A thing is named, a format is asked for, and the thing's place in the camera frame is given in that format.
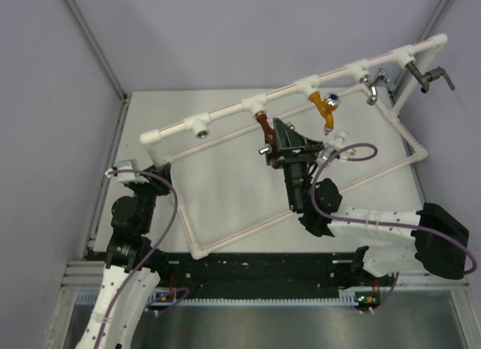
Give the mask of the orange faucet blue cap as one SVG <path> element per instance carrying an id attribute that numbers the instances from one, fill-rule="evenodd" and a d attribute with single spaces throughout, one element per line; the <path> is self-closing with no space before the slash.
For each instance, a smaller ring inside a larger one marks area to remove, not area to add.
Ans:
<path id="1" fill-rule="evenodd" d="M 317 111 L 324 119 L 324 135 L 328 135 L 334 130 L 333 112 L 340 104 L 340 96 L 337 93 L 327 93 L 321 97 L 320 92 L 315 91 L 308 96 L 308 99 L 316 106 Z"/>

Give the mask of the chrome lever faucet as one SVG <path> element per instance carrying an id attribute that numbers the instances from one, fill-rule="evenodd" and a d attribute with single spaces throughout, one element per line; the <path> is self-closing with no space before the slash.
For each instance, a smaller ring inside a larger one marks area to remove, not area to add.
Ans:
<path id="1" fill-rule="evenodd" d="M 374 106 L 379 98 L 377 87 L 383 84 L 389 84 L 390 82 L 390 77 L 383 68 L 379 68 L 373 77 L 370 77 L 368 74 L 362 76 L 359 83 L 364 84 L 369 91 L 366 103 L 370 106 Z"/>

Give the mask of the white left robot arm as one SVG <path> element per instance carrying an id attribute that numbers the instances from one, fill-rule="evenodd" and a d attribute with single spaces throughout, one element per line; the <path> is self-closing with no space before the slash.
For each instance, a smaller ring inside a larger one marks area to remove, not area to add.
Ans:
<path id="1" fill-rule="evenodd" d="M 170 279 L 166 253 L 147 237 L 156 201 L 172 193 L 171 164 L 140 170 L 134 160 L 109 168 L 107 178 L 116 178 L 130 189 L 112 205 L 113 229 L 107 245 L 101 288 L 78 348 L 129 348 L 155 286 Z"/>

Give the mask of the aluminium frame rail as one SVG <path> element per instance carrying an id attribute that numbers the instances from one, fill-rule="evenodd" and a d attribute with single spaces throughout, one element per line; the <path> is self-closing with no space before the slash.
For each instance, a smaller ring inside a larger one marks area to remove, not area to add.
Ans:
<path id="1" fill-rule="evenodd" d="M 65 268 L 61 288 L 64 290 L 98 289 L 103 279 L 102 261 L 70 261 Z"/>

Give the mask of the brown faucet chrome knob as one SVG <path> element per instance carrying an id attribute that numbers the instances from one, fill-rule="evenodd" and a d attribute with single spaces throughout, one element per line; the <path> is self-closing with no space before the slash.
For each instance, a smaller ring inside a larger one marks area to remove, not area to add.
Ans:
<path id="1" fill-rule="evenodd" d="M 268 116 L 264 111 L 255 115 L 256 122 L 261 126 L 265 138 L 266 153 L 273 153 L 276 148 L 275 131 L 268 122 Z"/>

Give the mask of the white plastic faucet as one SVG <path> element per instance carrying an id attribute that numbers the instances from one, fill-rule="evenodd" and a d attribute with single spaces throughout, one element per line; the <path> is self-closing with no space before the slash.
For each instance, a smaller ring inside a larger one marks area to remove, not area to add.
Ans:
<path id="1" fill-rule="evenodd" d="M 332 156 L 335 152 L 345 148 L 348 144 L 348 133 L 338 131 L 334 137 L 328 142 L 328 156 Z"/>

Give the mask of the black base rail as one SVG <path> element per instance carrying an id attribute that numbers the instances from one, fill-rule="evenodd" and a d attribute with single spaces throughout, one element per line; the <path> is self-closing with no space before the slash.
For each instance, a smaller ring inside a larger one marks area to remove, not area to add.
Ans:
<path id="1" fill-rule="evenodd" d="M 392 275 L 361 270 L 354 253 L 166 253 L 159 286 L 187 287 L 189 299 L 333 299 L 339 290 L 387 288 Z"/>

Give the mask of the dark grey lever faucet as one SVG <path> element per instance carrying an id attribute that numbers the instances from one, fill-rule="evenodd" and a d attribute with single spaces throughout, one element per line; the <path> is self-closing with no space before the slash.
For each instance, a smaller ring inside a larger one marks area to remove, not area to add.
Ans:
<path id="1" fill-rule="evenodd" d="M 422 73 L 417 67 L 417 65 L 413 61 L 411 61 L 405 65 L 405 68 L 419 83 L 422 93 L 427 93 L 430 90 L 431 82 L 439 80 L 440 78 L 443 78 L 446 81 L 448 87 L 452 91 L 455 90 L 455 84 L 452 82 L 450 76 L 443 67 L 438 66 L 431 69 L 430 71 Z"/>

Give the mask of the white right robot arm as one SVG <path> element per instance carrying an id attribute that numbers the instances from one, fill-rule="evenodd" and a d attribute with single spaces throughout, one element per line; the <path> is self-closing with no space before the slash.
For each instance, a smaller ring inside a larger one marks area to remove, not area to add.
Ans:
<path id="1" fill-rule="evenodd" d="M 355 251 L 351 277 L 366 286 L 376 278 L 399 272 L 423 272 L 460 280 L 476 271 L 468 250 L 468 229 L 441 206 L 426 202 L 418 211 L 375 211 L 343 205 L 343 197 L 330 178 L 321 179 L 332 161 L 351 161 L 347 151 L 369 148 L 370 143 L 341 147 L 308 138 L 279 118 L 260 119 L 265 146 L 259 151 L 266 163 L 283 171 L 290 211 L 316 237 L 356 237 L 379 242 Z"/>

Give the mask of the white pipe frame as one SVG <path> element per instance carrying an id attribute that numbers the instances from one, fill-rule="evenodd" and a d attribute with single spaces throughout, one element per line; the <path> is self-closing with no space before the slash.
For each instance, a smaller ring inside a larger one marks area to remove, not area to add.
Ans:
<path id="1" fill-rule="evenodd" d="M 166 158 L 161 158 L 155 152 L 155 146 L 163 139 L 186 131 L 191 131 L 196 138 L 203 139 L 208 135 L 211 123 L 240 112 L 249 112 L 264 133 L 266 150 L 263 154 L 266 157 L 267 164 L 273 168 L 284 168 L 293 176 L 289 179 L 287 185 L 288 197 L 290 207 L 297 208 L 297 197 L 301 192 L 301 186 L 307 182 L 308 163 L 317 162 L 320 158 L 327 157 L 330 153 L 339 153 L 342 146 L 336 141 L 326 144 L 320 141 L 308 140 L 296 132 L 293 127 L 283 122 L 281 117 L 268 118 L 267 104 L 294 94 L 302 94 L 308 101 L 305 106 L 307 108 L 315 107 L 325 121 L 324 133 L 328 135 L 334 130 L 333 113 L 339 105 L 340 98 L 352 93 L 363 92 L 367 96 L 367 104 L 377 107 L 385 117 L 386 122 L 390 123 L 407 142 L 413 150 L 413 154 L 400 162 L 346 186 L 347 190 L 353 190 L 377 178 L 389 175 L 400 168 L 421 162 L 428 157 L 428 151 L 401 123 L 399 114 L 416 85 L 420 85 L 422 92 L 426 93 L 432 81 L 447 76 L 446 71 L 441 67 L 432 70 L 427 69 L 447 41 L 448 38 L 445 34 L 438 34 L 424 41 L 396 48 L 371 59 L 352 62 L 337 70 L 324 74 L 314 74 L 268 93 L 250 96 L 233 105 L 187 117 L 162 129 L 144 132 L 140 136 L 140 143 L 150 156 L 154 166 L 159 167 L 165 162 L 173 162 L 176 159 L 234 139 L 252 131 L 252 128 L 246 127 L 236 132 L 228 133 L 206 144 L 200 144 L 197 147 L 189 148 L 182 153 L 176 153 Z M 390 62 L 398 64 L 402 69 L 408 71 L 412 77 L 401 92 L 393 108 L 387 109 L 377 98 L 376 85 L 380 81 L 386 83 L 389 79 L 384 71 L 379 71 L 375 78 L 370 78 L 369 70 L 372 67 L 380 67 L 382 64 Z"/>

